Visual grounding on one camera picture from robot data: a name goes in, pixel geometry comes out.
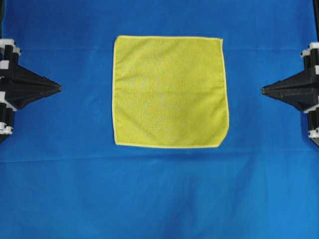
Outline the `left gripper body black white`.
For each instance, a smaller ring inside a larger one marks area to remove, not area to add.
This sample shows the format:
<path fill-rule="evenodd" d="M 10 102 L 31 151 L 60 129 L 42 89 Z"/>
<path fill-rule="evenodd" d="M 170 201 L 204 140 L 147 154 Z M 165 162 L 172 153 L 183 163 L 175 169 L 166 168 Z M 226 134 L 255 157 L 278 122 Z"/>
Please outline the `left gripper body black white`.
<path fill-rule="evenodd" d="M 18 84 L 9 77 L 12 64 L 17 64 L 21 49 L 12 39 L 0 40 L 0 134 L 10 136 L 13 133 L 14 114 L 20 108 L 22 93 Z"/>

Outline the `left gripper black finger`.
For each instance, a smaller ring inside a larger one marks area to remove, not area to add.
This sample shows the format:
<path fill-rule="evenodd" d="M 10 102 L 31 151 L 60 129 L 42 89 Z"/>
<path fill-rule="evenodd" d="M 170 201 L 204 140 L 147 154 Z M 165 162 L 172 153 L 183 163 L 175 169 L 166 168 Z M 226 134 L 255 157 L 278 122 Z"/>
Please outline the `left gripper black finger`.
<path fill-rule="evenodd" d="M 12 61 L 9 62 L 9 77 L 13 80 L 22 83 L 28 83 L 33 85 L 43 85 L 48 87 L 61 87 L 60 84 L 40 76 Z"/>
<path fill-rule="evenodd" d="M 45 97 L 61 92 L 61 87 L 45 88 L 36 87 L 33 89 L 11 90 L 5 93 L 5 100 L 13 105 L 17 110 L 23 109 L 26 105 Z"/>

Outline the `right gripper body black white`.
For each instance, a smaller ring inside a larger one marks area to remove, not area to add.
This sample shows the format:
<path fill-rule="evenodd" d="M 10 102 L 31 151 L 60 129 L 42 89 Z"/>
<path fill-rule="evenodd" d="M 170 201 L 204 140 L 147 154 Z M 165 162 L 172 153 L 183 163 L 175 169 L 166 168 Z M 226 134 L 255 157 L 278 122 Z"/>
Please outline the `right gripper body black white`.
<path fill-rule="evenodd" d="M 319 43 L 312 42 L 302 51 L 302 58 L 306 70 L 311 70 L 311 90 L 313 103 L 304 110 L 308 117 L 308 137 L 319 137 Z"/>

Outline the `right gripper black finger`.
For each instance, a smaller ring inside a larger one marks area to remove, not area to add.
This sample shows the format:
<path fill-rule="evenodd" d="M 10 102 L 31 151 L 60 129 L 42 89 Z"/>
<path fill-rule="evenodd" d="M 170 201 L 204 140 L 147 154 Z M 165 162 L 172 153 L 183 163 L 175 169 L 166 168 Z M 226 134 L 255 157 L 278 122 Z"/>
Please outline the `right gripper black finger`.
<path fill-rule="evenodd" d="M 305 69 L 289 78 L 266 85 L 261 89 L 262 94 L 270 90 L 301 89 L 317 87 L 317 67 L 313 66 Z"/>
<path fill-rule="evenodd" d="M 262 91 L 262 95 L 305 111 L 318 104 L 318 91 Z"/>

